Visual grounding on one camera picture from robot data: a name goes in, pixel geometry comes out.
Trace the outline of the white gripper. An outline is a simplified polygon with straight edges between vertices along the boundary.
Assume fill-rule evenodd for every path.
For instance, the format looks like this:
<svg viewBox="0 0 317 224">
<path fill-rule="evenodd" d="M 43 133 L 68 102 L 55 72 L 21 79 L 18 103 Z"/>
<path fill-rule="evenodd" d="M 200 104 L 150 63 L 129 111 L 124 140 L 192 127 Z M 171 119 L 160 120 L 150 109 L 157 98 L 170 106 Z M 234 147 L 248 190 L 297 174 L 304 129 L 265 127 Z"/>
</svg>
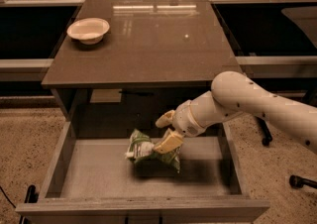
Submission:
<svg viewBox="0 0 317 224">
<path fill-rule="evenodd" d="M 159 154 L 169 153 L 183 144 L 183 136 L 196 137 L 204 133 L 205 128 L 200 125 L 198 116 L 202 110 L 202 102 L 194 99 L 185 101 L 175 111 L 169 110 L 161 115 L 156 120 L 156 126 L 164 128 L 172 124 L 176 131 L 167 129 L 155 143 L 154 151 Z"/>
</svg>

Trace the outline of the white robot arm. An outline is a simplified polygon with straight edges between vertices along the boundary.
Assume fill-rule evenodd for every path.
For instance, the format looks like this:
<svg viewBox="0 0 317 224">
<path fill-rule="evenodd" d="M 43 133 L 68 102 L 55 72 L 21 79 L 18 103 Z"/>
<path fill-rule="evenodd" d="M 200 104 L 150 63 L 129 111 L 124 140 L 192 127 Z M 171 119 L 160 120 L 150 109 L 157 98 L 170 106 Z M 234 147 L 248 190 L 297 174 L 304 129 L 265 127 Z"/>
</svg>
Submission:
<svg viewBox="0 0 317 224">
<path fill-rule="evenodd" d="M 159 117 L 156 126 L 167 131 L 154 150 L 160 154 L 171 152 L 183 144 L 185 137 L 196 137 L 243 112 L 271 123 L 317 153 L 316 107 L 270 93 L 234 71 L 218 74 L 209 91 Z"/>
</svg>

